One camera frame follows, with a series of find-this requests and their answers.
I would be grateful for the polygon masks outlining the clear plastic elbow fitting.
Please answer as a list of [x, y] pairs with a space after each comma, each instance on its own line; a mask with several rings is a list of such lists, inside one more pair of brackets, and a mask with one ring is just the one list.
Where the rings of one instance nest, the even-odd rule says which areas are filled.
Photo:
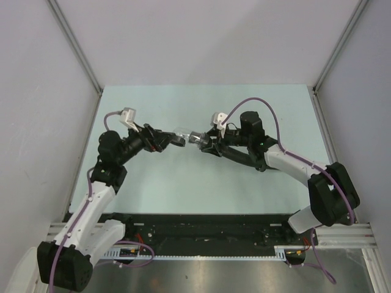
[[209, 144], [209, 142], [203, 141], [203, 133], [204, 132], [197, 132], [186, 128], [175, 128], [174, 133], [176, 136], [180, 136], [186, 140], [186, 145], [194, 145], [197, 148], [201, 145]]

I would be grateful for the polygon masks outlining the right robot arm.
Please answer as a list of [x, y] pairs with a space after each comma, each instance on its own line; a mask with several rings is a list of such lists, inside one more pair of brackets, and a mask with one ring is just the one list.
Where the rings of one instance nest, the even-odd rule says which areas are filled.
[[353, 210], [360, 205], [360, 199], [343, 164], [319, 164], [282, 150], [278, 140], [266, 135], [257, 112], [243, 112], [241, 126], [235, 129], [224, 123], [227, 117], [224, 113], [215, 113], [208, 132], [191, 135], [191, 141], [201, 152], [224, 157], [259, 172], [284, 172], [308, 188], [309, 206], [291, 215], [289, 225], [282, 229], [282, 239], [287, 244], [296, 245], [311, 228], [354, 223]]

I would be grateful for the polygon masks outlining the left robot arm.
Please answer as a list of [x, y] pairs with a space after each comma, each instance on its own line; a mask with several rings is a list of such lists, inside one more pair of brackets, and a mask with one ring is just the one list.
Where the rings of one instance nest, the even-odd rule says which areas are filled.
[[102, 133], [97, 162], [87, 171], [83, 201], [54, 239], [37, 248], [40, 279], [50, 292], [55, 288], [83, 291], [101, 257], [118, 241], [128, 244], [134, 239], [135, 229], [115, 219], [105, 221], [96, 233], [92, 230], [118, 194], [127, 175], [125, 164], [140, 151], [161, 153], [170, 144], [184, 147], [186, 141], [148, 124], [129, 129], [125, 138], [111, 130]]

